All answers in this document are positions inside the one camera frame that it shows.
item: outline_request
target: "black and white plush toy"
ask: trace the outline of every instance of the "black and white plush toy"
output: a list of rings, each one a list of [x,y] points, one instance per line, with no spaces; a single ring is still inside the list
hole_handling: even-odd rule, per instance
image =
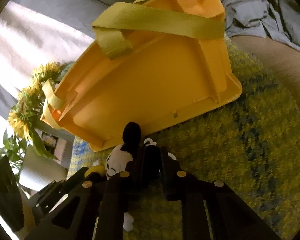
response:
[[[123,144],[116,146],[106,159],[107,179],[120,171],[124,171],[129,161],[137,157],[141,141],[141,128],[135,122],[130,122],[123,130]]]
[[[127,166],[127,163],[129,161],[133,161],[137,157],[139,144],[141,141],[140,126],[135,122],[129,122],[123,130],[122,139],[123,139],[123,144],[119,144],[118,146],[116,146],[109,154],[108,158],[106,159],[105,170],[106,170],[107,179],[109,179],[111,176],[121,171],[124,171]],[[146,149],[148,149],[149,146],[151,145],[156,146],[157,143],[152,141],[152,139],[147,138],[144,141],[144,145],[146,145],[147,146]],[[175,157],[171,153],[168,153],[168,155],[172,159],[175,159]],[[148,172],[149,181],[157,177],[160,168],[159,167],[160,160],[158,160],[158,158],[161,158],[160,154],[156,155],[153,152],[147,153],[147,150],[145,151],[144,169],[145,171],[149,171]],[[100,165],[100,164],[101,161],[97,160],[96,162],[93,163],[93,166]],[[133,225],[132,225],[133,221],[134,221],[133,217],[128,212],[125,212],[123,218],[123,228],[126,231],[131,231],[133,229]]]

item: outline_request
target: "wooden floor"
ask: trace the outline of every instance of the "wooden floor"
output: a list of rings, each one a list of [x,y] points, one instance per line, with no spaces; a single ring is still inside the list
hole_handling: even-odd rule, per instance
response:
[[[237,36],[231,40],[270,68],[290,90],[300,109],[300,52],[270,38]]]

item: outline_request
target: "yellow bin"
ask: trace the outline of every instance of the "yellow bin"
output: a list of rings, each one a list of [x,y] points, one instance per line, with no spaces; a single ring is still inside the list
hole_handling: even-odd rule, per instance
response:
[[[102,150],[121,143],[122,131],[130,121],[140,124],[147,135],[240,96],[242,87],[231,71],[224,29],[217,37],[210,32],[214,24],[223,28],[225,10],[220,0],[118,4],[124,7],[122,11],[117,4],[107,10],[116,7],[119,14],[111,19],[106,10],[93,24],[96,41],[55,90],[55,95],[65,103],[59,110],[52,106],[48,109],[60,127],[93,144],[96,150]],[[137,12],[129,15],[126,7]],[[153,12],[161,16],[154,20]],[[165,19],[162,12],[171,13],[177,20]],[[125,30],[115,29],[120,17],[129,22]],[[194,22],[207,20],[203,23],[204,34],[196,33],[192,18]],[[109,20],[113,25],[109,25],[111,28],[102,25],[99,19]],[[177,26],[180,33],[165,30],[165,26],[156,32],[152,21],[159,21],[159,25],[165,23],[167,29]],[[194,37],[186,33],[189,29]],[[108,48],[111,39],[114,44]]]

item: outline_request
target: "artificial sunflower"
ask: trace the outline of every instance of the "artificial sunflower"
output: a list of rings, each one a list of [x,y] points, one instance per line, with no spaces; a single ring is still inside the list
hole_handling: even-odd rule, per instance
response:
[[[26,86],[18,94],[18,103],[10,110],[8,122],[16,136],[33,141],[36,152],[45,157],[53,157],[45,150],[42,141],[34,131],[37,117],[42,113],[45,100],[42,92],[42,84],[50,79],[52,82],[58,78],[62,66],[53,62],[43,66],[40,65],[32,72],[29,86]]]

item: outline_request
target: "yellow handle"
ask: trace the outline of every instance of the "yellow handle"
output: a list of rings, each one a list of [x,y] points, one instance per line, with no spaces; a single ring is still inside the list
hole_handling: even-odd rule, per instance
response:
[[[125,2],[106,9],[92,23],[92,28],[100,49],[110,59],[132,49],[120,30],[152,31],[194,39],[222,38],[225,31],[224,23],[218,20]]]
[[[65,104],[65,100],[58,98],[54,91],[50,80],[47,80],[45,84],[42,86],[42,91],[46,96],[46,99],[43,104],[43,113],[41,119],[44,117],[45,122],[50,125],[54,129],[61,129],[56,120],[53,118],[49,105],[54,109],[61,109]]]

